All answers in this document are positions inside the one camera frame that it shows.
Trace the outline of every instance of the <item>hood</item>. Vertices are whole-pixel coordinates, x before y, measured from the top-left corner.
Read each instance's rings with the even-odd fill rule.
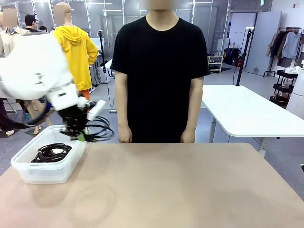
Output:
[[[82,39],[83,31],[77,26],[59,26],[58,29],[62,36],[69,40],[72,45],[76,45]]]

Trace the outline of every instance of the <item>open door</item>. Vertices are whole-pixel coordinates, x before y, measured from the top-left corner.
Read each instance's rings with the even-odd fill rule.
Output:
[[[281,15],[281,11],[257,14],[246,72],[262,76],[268,70],[270,56],[266,56],[266,53],[274,34],[279,30]]]

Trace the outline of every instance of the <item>orange pants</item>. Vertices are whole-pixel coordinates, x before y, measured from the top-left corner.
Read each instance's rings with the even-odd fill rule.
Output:
[[[81,90],[79,91],[88,101],[90,100],[90,90],[86,89],[86,90]]]

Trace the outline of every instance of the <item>white cylinder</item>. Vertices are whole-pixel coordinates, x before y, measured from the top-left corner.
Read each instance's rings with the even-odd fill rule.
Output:
[[[304,119],[304,68],[300,69],[286,109]]]

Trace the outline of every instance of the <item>white plastic bin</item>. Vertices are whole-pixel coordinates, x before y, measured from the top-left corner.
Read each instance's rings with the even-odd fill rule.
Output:
[[[62,125],[55,125],[46,128],[11,159],[11,165],[19,172],[25,183],[60,184],[67,181],[81,158],[86,143],[71,141],[70,137],[60,133],[63,127]],[[72,149],[61,161],[30,163],[37,155],[39,148],[53,143],[64,143],[71,146]]]

